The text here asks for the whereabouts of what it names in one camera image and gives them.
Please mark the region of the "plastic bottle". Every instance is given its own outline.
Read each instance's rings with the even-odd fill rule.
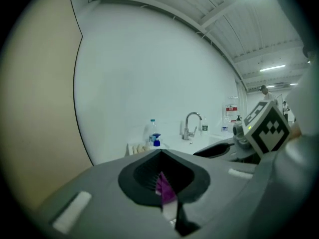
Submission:
[[[206,117],[201,121],[201,135],[205,134],[208,134],[208,122]]]
[[[227,132],[228,131],[228,119],[226,117],[223,118],[223,122],[222,122],[222,128],[221,130],[223,132]]]
[[[149,132],[148,132],[148,136],[149,136],[149,142],[153,142],[154,141],[154,138],[152,137],[154,133],[157,133],[157,124],[156,124],[156,121],[155,119],[152,119],[151,120],[151,123],[149,125]]]

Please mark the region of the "faucet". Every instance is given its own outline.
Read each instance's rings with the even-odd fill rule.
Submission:
[[[190,133],[190,132],[188,131],[188,118],[189,118],[189,116],[191,116],[192,114],[196,114],[196,115],[199,117],[199,119],[201,120],[201,115],[200,115],[199,113],[192,112],[192,113],[190,113],[190,114],[187,115],[187,117],[186,117],[186,123],[185,123],[185,129],[184,129],[184,135],[183,135],[183,139],[184,139],[184,140],[188,140],[188,137],[189,137],[189,136],[190,136],[190,137],[194,137],[194,136],[195,136],[195,133],[196,133],[197,127],[195,127],[194,133]]]

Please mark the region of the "fluorescent light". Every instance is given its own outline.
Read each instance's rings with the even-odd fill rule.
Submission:
[[[265,69],[261,69],[260,71],[267,71],[267,70],[272,70],[272,69],[276,69],[276,68],[282,68],[285,67],[286,65],[282,65],[282,66],[274,66],[274,67],[269,67],[269,68],[265,68]]]

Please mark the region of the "red label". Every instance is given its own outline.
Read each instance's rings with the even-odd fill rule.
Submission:
[[[237,111],[237,107],[226,108],[227,112]]]

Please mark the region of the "ceiling panel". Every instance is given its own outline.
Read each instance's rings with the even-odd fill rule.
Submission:
[[[277,0],[155,1],[169,5],[198,24],[205,24],[202,29],[208,31],[206,35],[219,42],[219,48],[228,53],[247,84],[299,77],[305,70],[307,59],[302,53],[300,37]],[[287,65],[282,73],[259,72],[282,64]]]
[[[239,56],[244,52],[236,32],[225,17],[215,21],[207,30],[226,48],[232,57]]]
[[[291,88],[291,83],[296,83],[300,79],[301,75],[294,76],[294,75],[285,75],[280,78],[272,78],[266,79],[257,83],[249,83],[247,84],[248,89],[251,91],[258,90],[262,85],[266,86],[275,86],[275,87],[289,87]]]

